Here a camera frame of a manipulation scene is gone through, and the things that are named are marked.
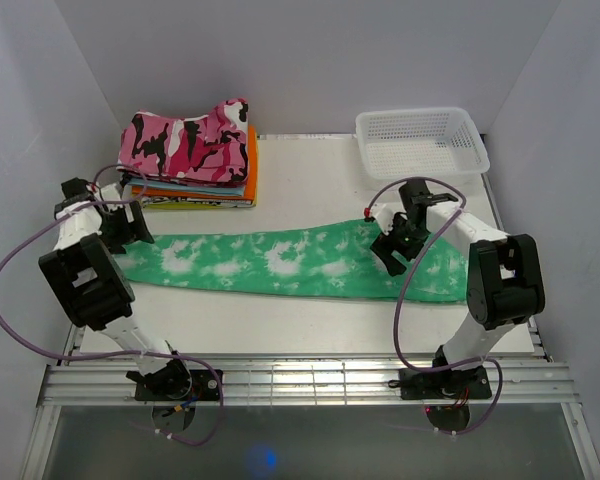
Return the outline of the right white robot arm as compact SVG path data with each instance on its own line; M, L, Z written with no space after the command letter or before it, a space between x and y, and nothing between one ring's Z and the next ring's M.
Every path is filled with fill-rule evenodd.
M492 392L485 365L493 347L545 308L537 245L527 234L512 235L480 220L451 185L432 193L431 182L396 181L399 210L369 202L364 219L380 229L370 249L390 276L411 282L428 250L445 240L467 261L468 313L431 366L406 363L389 385L404 400L487 400Z

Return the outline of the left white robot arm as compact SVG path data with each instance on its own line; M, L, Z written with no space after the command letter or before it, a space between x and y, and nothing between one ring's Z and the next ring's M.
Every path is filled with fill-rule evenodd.
M135 242L153 244L140 203L123 205L121 186L100 187L73 178L61 185L64 200L54 208L59 233L38 265L69 320L135 351L127 377L159 397L189 396L193 380L171 345L146 333L133 317L135 295L115 260Z

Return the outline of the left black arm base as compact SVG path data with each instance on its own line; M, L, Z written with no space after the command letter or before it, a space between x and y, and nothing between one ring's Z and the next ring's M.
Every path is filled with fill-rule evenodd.
M197 402L213 402L220 400L220 384L223 380L223 371L216 371L218 378L215 378L209 370L191 369L190 370L190 391L186 397L172 398L163 394L152 393L146 387L137 384L133 399L141 402L184 402L194 399Z

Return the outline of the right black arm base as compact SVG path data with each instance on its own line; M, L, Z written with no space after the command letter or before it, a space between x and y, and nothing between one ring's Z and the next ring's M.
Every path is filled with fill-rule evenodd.
M437 373L401 369L388 387L398 389L402 400L488 400L492 396L484 367Z

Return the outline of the green tie-dye trousers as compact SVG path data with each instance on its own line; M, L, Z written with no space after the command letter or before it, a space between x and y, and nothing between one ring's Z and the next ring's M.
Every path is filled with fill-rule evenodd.
M465 300L467 262L439 239L414 279L392 277L370 250L380 231L362 220L245 234L157 235L116 261L133 281L265 295L453 304Z

